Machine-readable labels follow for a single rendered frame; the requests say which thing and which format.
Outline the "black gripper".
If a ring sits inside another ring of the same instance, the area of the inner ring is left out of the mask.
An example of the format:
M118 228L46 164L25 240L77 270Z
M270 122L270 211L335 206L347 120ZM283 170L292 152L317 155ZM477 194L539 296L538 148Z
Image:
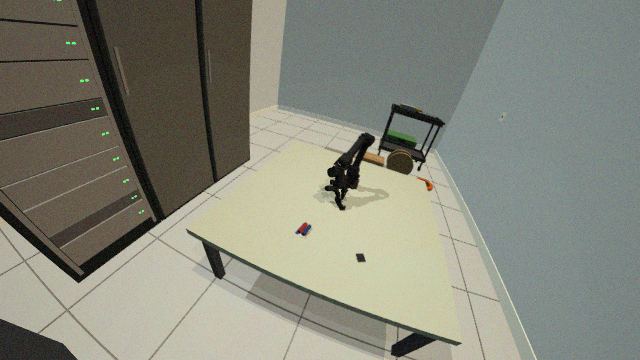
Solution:
M345 176L335 177L335 180L336 180L335 186L331 186L331 185L325 186L325 190L326 191L335 192L338 201L340 200L340 191L339 191L339 189L341 189L341 199L344 199L347 191L349 191L348 188L356 189L356 186L354 184L346 184L345 185L345 180L346 180Z

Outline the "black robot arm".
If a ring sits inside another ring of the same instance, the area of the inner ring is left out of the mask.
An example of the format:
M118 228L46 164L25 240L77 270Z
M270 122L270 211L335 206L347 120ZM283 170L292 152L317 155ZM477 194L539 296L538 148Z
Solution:
M375 136L369 133L362 133L356 143L349 149L348 152L343 153L337 161L334 163L335 166L329 168L327 170L327 174L329 177L338 177L345 176L345 170L347 170L346 175L348 175L348 179L345 184L354 184L355 180L360 178L360 164L363 160L363 156L366 150L372 146L375 142ZM358 152L359 151L359 152ZM353 157L357 154L357 157L353 162ZM339 163L339 164L338 164ZM352 165L351 165L352 164Z

